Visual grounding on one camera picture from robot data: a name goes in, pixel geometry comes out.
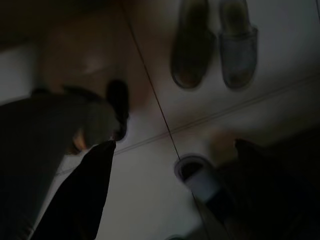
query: black pants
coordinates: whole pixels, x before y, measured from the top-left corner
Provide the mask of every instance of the black pants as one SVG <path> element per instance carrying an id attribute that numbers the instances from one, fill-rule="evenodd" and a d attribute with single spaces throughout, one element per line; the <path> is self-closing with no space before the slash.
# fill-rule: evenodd
<path id="1" fill-rule="evenodd" d="M 106 202 L 116 143 L 91 149 L 61 184 L 32 240 L 93 240 Z"/>

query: fabric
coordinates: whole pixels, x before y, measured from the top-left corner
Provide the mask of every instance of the fabric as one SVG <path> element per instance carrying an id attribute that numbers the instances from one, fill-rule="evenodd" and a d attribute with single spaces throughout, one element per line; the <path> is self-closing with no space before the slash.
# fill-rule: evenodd
<path id="1" fill-rule="evenodd" d="M 83 126 L 84 142 L 88 149 L 109 140 L 119 128 L 120 123 L 108 102 L 88 103 L 88 114 Z"/>
<path id="2" fill-rule="evenodd" d="M 46 95 L 0 106 L 0 239 L 25 240 L 87 102 Z"/>
<path id="3" fill-rule="evenodd" d="M 235 147 L 234 170 L 231 165 L 219 170 L 236 199 L 236 214 L 225 221 L 233 239 L 319 239 L 318 190 L 288 172 L 264 148 L 242 139 L 235 141 Z M 209 207 L 218 216 L 225 206 L 222 200 Z"/>
<path id="4" fill-rule="evenodd" d="M 116 143 L 93 147 L 61 184 L 31 240 L 94 240 L 106 202 Z"/>

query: person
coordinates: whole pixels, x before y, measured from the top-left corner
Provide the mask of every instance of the person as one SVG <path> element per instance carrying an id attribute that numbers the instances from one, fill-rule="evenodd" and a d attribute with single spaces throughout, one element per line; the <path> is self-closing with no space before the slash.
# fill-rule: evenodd
<path id="1" fill-rule="evenodd" d="M 236 139 L 238 161 L 214 168 L 199 155 L 175 164 L 176 177 L 234 240 L 320 238 L 319 192 L 264 148 Z"/>
<path id="2" fill-rule="evenodd" d="M 99 146 L 108 146 L 105 154 L 112 159 L 115 142 L 124 138 L 127 131 L 128 86 L 121 80 L 111 81 L 106 88 L 106 100 L 74 87 L 66 89 L 66 94 L 38 89 L 30 98 L 0 106 L 0 112 L 0 239 L 27 240 L 34 232 L 42 203 L 70 146 L 77 147 L 79 139 L 85 148 L 107 141 Z M 95 155 L 101 149 L 99 146 L 86 159 L 92 159 L 89 156 Z M 103 165 L 105 175 L 110 175 L 110 162 L 107 159 L 101 162 L 97 173 L 103 171 Z M 106 182 L 101 184 L 103 192 Z M 41 238 L 47 239 L 50 234 L 47 232 Z"/>
<path id="3" fill-rule="evenodd" d="M 116 142 L 93 147 L 55 193 L 31 240 L 96 239 Z"/>

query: floor tile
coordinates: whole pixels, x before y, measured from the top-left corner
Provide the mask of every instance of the floor tile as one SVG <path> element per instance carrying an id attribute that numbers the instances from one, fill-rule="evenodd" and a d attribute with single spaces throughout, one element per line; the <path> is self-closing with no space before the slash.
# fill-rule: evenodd
<path id="1" fill-rule="evenodd" d="M 0 53 L 0 103 L 27 97 L 33 89 L 36 50 L 32 45 L 10 48 Z"/>
<path id="2" fill-rule="evenodd" d="M 169 137 L 118 154 L 97 240 L 165 240 L 201 227 L 190 192 L 173 171 Z"/>
<path id="3" fill-rule="evenodd" d="M 105 97 L 112 79 L 127 81 L 130 120 L 117 151 L 167 132 L 143 62 L 115 1 L 57 27 L 40 58 L 42 80 L 54 92 L 63 85 L 84 87 Z"/>
<path id="4" fill-rule="evenodd" d="M 174 132 L 178 154 L 200 154 L 219 165 L 235 156 L 235 138 L 265 146 L 311 128 L 320 123 L 319 88 L 315 78 Z"/>
<path id="5" fill-rule="evenodd" d="M 320 31 L 313 1 L 247 0 L 251 22 L 259 29 L 258 65 L 254 81 L 240 92 L 224 85 L 218 50 L 198 89 L 185 91 L 173 82 L 170 55 L 181 0 L 122 2 L 171 130 L 319 73 Z M 220 28 L 218 2 L 210 1 L 215 33 Z"/>

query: gray slipper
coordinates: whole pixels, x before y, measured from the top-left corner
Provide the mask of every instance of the gray slipper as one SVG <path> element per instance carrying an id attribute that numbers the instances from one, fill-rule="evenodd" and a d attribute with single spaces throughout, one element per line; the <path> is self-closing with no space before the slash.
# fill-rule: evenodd
<path id="1" fill-rule="evenodd" d="M 223 80 L 237 90 L 250 83 L 257 66 L 258 30 L 249 20 L 246 0 L 220 0 L 219 49 Z"/>
<path id="2" fill-rule="evenodd" d="M 202 156 L 182 157 L 174 173 L 223 224 L 236 212 L 234 197 L 215 168 Z"/>
<path id="3" fill-rule="evenodd" d="M 183 0 L 170 63 L 172 78 L 183 89 L 197 87 L 211 61 L 216 37 L 208 18 L 207 0 Z"/>

